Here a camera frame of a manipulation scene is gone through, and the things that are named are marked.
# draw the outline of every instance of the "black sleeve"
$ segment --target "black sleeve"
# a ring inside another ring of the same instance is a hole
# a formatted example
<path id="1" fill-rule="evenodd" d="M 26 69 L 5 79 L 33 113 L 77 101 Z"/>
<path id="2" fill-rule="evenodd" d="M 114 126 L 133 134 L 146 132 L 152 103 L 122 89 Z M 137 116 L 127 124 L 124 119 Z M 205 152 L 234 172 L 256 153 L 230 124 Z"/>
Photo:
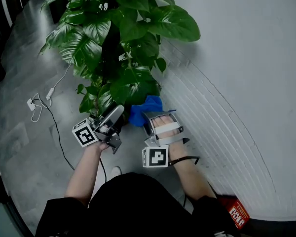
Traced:
<path id="1" fill-rule="evenodd" d="M 204 196 L 193 203 L 193 218 L 201 222 L 211 235 L 217 233 L 240 237 L 240 234 L 228 211 L 216 198 Z"/>
<path id="2" fill-rule="evenodd" d="M 77 199 L 66 197 L 47 201 L 36 237 L 79 236 L 84 228 L 87 208 Z"/>

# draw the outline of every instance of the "black and white marker cube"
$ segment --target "black and white marker cube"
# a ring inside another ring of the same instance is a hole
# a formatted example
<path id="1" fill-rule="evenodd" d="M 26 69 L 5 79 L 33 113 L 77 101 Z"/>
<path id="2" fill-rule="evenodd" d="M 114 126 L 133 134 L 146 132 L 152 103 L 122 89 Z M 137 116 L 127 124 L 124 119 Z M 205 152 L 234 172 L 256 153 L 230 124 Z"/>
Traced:
<path id="1" fill-rule="evenodd" d="M 144 168 L 162 168 L 168 166 L 169 146 L 145 147 L 143 149 Z"/>
<path id="2" fill-rule="evenodd" d="M 90 121 L 86 118 L 73 127 L 73 134 L 82 147 L 86 147 L 99 141 L 90 127 Z"/>

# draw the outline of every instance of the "person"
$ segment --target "person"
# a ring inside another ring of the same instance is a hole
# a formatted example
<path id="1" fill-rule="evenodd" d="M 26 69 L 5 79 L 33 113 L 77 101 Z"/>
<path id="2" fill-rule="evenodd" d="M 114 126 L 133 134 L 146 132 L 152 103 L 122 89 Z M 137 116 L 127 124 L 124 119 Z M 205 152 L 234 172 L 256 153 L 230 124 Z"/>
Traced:
<path id="1" fill-rule="evenodd" d="M 171 122 L 173 120 L 168 115 L 153 119 L 154 127 Z M 159 138 L 178 132 L 177 129 L 168 131 Z M 101 152 L 107 147 L 96 142 L 85 149 L 65 197 L 47 202 L 37 227 L 37 237 L 113 234 L 240 236 L 230 214 L 219 204 L 206 178 L 190 159 L 176 163 L 174 168 L 193 204 L 192 214 L 155 179 L 135 173 L 112 178 L 91 200 Z M 169 145 L 170 160 L 185 156 L 182 141 Z"/>

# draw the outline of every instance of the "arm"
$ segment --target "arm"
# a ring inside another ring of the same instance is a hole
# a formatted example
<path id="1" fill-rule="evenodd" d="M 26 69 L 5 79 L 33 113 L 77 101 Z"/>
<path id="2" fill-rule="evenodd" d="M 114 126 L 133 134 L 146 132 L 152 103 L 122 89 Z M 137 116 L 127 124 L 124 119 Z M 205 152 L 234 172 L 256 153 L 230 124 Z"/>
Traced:
<path id="1" fill-rule="evenodd" d="M 108 146 L 96 142 L 86 147 L 83 156 L 71 177 L 65 197 L 75 198 L 88 206 L 97 177 L 101 152 Z"/>
<path id="2" fill-rule="evenodd" d="M 161 116 L 152 120 L 154 127 L 162 126 L 168 123 L 172 123 L 173 120 L 169 116 Z M 167 138 L 178 134 L 178 130 L 172 130 L 159 134 L 159 138 Z M 169 157 L 170 160 L 176 160 L 181 157 L 187 156 L 187 152 L 183 145 L 183 141 L 177 141 L 169 145 Z M 190 198 L 199 200 L 203 196 L 215 198 L 215 194 L 209 186 L 204 175 L 198 170 L 192 160 L 183 160 L 174 165 L 184 192 Z"/>

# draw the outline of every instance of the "hand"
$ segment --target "hand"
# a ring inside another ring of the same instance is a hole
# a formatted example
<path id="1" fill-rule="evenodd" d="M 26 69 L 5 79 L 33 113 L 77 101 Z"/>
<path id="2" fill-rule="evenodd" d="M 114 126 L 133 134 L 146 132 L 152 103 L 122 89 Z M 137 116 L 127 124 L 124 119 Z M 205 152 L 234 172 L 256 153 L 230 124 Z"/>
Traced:
<path id="1" fill-rule="evenodd" d="M 163 115 L 152 120 L 153 126 L 156 128 L 158 126 L 163 126 L 165 124 L 172 123 L 173 119 L 169 115 Z M 180 131 L 178 129 L 174 129 L 168 132 L 163 132 L 158 134 L 159 139 L 164 139 L 168 137 L 172 137 L 178 134 Z M 184 156 L 187 156 L 185 151 L 185 147 L 183 145 L 183 140 L 176 141 L 169 145 L 169 156 L 170 160 L 175 160 Z"/>
<path id="2" fill-rule="evenodd" d="M 100 141 L 97 141 L 87 146 L 88 149 L 99 152 L 99 153 L 102 152 L 104 149 L 107 149 L 108 147 L 109 147 L 108 144 Z"/>

